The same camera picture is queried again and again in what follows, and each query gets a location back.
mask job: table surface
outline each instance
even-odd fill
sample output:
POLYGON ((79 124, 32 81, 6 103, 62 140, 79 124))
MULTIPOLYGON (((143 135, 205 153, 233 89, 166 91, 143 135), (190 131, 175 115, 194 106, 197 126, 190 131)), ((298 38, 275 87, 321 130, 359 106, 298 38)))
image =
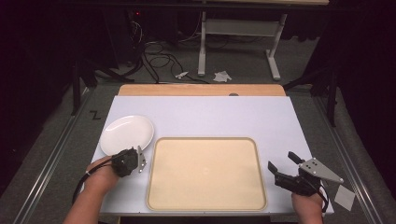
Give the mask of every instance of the table surface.
MULTIPOLYGON (((271 161, 280 172, 297 175, 298 167, 289 160, 288 152, 293 151, 305 159, 310 159, 312 155, 291 100, 279 87, 261 84, 122 86, 110 108, 104 129, 111 122, 122 117, 142 115, 151 120, 155 133, 151 143, 144 150, 148 166, 141 174, 133 171, 130 176, 120 180, 105 197, 101 214, 117 216, 293 214, 290 192, 275 186, 274 176, 266 166, 268 161, 271 161), (237 93, 240 96, 230 97, 228 96, 230 93, 237 93), (147 206, 147 193, 150 161, 155 142, 162 137, 173 136, 238 136, 253 139, 259 150, 267 207, 259 212, 237 213, 151 211, 147 206)), ((95 161, 103 156, 105 154, 98 144, 92 160, 95 161)), ((333 213, 331 205, 328 213, 333 213)))

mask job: tray rim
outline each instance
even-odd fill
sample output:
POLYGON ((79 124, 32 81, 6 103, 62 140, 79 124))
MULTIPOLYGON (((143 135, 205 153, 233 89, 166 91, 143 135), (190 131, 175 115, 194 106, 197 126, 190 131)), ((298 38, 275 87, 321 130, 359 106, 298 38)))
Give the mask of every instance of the tray rim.
POLYGON ((147 207, 156 212, 207 212, 207 213, 216 213, 216 212, 260 212, 264 210, 267 205, 268 205, 268 197, 267 197, 267 192, 265 188, 265 179, 263 177, 263 171, 262 171, 262 163, 260 160, 260 151, 257 149, 256 142, 251 138, 247 136, 221 136, 221 137, 212 137, 212 136, 172 136, 172 137, 160 137, 156 140, 154 148, 153 148, 153 153, 152 153, 152 158, 151 158, 151 165, 150 165, 150 174, 149 174, 149 179, 148 179, 148 188, 147 188, 147 194, 146 194, 146 205, 147 207), (262 193, 264 197, 264 205, 260 209, 210 209, 210 210, 204 210, 204 209, 159 209, 159 208, 153 208, 149 204, 149 190, 151 186, 151 177, 152 177, 152 170, 154 167, 154 158, 156 155, 156 149, 157 145, 164 140, 228 140, 228 139, 233 139, 233 140, 247 140, 251 142, 254 145, 255 153, 256 153, 256 161, 259 165, 259 173, 261 177, 261 184, 262 184, 262 193))

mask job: white table leg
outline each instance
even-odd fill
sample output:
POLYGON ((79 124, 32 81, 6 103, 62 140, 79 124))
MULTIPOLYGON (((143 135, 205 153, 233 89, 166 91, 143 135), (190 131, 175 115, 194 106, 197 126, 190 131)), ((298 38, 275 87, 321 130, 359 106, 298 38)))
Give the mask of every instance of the white table leg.
POLYGON ((202 12, 201 48, 199 51, 198 77, 203 77, 205 75, 205 64, 206 64, 205 39, 206 39, 206 12, 202 12))
POLYGON ((277 29, 276 29, 276 34, 274 36, 274 45, 271 49, 268 49, 266 51, 266 57, 267 57, 268 63, 270 64, 270 69, 271 69, 271 73, 272 73, 274 80, 280 80, 280 74, 279 74, 279 71, 277 70, 274 55, 275 55, 275 51, 277 48, 277 44, 279 43, 279 40, 280 40, 280 36, 282 35, 283 27, 285 26, 285 21, 286 21, 287 17, 288 17, 287 14, 282 14, 282 17, 280 18, 279 25, 277 26, 277 29))

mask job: white plate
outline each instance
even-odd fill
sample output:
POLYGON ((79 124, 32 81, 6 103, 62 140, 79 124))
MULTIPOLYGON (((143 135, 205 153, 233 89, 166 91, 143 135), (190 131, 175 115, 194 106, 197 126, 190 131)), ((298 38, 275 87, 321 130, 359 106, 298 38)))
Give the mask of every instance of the white plate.
POLYGON ((150 143, 154 127, 143 116, 128 116, 112 122, 102 132, 100 147, 108 155, 115 155, 124 149, 140 146, 142 150, 150 143))

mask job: metal bracket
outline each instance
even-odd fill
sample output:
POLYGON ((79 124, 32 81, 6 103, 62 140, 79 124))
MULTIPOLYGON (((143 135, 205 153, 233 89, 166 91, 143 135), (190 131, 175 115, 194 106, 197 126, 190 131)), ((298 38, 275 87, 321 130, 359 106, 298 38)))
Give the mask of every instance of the metal bracket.
POLYGON ((145 155, 143 154, 143 150, 140 146, 137 147, 137 167, 139 168, 139 173, 142 173, 143 169, 147 164, 145 155))
POLYGON ((335 174, 332 170, 327 168, 323 163, 318 161, 316 158, 312 158, 309 161, 305 161, 299 164, 300 168, 312 176, 319 177, 321 179, 330 180, 339 184, 344 183, 344 179, 335 174))

